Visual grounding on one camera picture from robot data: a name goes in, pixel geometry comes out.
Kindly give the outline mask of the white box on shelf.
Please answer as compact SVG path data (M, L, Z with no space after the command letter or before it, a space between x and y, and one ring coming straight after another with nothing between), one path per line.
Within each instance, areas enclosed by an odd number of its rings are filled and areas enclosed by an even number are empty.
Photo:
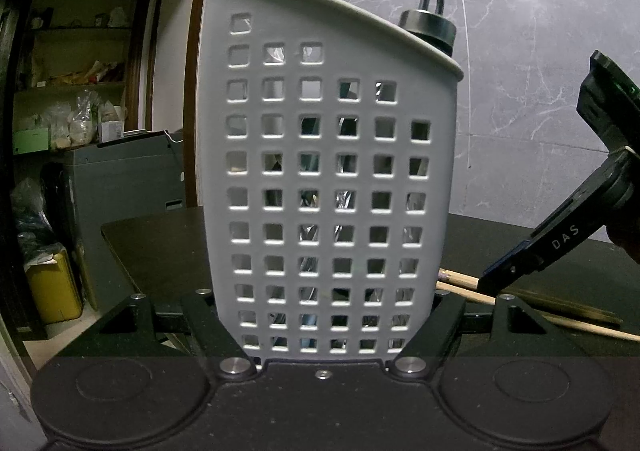
M100 143L112 142L124 137L124 112L120 106L106 101L98 111L98 139Z

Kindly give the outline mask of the green box on shelf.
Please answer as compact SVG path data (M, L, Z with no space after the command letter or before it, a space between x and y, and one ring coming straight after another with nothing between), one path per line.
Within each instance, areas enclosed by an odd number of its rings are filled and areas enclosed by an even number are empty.
M50 133L47 127L18 130L13 133L13 153L28 154L48 151Z

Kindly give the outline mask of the yellow jerry can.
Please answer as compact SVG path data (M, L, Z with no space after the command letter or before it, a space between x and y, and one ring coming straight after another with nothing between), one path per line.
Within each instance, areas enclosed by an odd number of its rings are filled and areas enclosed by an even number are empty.
M75 320L82 313L82 299L65 247L43 247L24 264L32 297L46 324Z

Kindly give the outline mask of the purple wooden chopstick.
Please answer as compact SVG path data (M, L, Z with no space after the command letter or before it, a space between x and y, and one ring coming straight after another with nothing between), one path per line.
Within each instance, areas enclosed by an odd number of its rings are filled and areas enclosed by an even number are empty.
M446 283L450 283L455 286L464 287L465 289L477 289L479 278L472 277L472 275L465 275L457 271L439 269L438 279Z

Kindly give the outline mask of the black handled peeler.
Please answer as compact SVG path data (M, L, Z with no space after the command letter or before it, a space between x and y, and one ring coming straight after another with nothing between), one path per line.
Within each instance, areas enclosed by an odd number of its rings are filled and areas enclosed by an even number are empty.
M444 17L444 10L445 0L420 0L416 9L401 13L398 26L451 56L457 27Z

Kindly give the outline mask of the grey perforated utensil basket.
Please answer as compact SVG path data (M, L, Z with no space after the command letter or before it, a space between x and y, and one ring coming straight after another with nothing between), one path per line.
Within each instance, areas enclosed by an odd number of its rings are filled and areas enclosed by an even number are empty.
M198 201L218 315L249 356L386 360L420 329L462 77L343 0L204 0Z

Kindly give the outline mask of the dark grey cabinet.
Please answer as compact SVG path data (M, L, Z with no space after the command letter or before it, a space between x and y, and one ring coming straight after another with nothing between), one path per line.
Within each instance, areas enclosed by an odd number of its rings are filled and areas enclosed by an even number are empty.
M131 294L132 285L101 228L184 205L182 141L164 132L137 134L75 148L64 163L81 276L90 305L103 313Z

